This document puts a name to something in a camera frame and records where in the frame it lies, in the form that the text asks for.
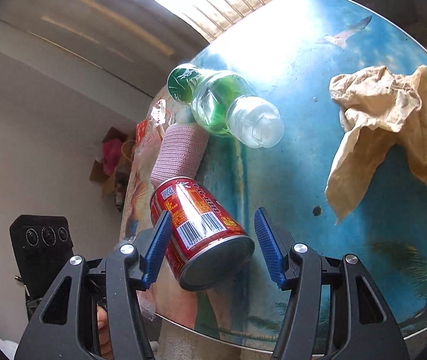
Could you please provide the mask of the person's left hand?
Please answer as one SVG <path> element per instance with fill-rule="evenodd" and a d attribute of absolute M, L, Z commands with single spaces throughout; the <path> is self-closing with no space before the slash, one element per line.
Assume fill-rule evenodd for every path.
<path fill-rule="evenodd" d="M 97 328 L 100 354 L 104 359 L 112 359 L 113 352 L 109 336 L 108 316 L 107 312 L 100 306 L 97 307 Z"/>

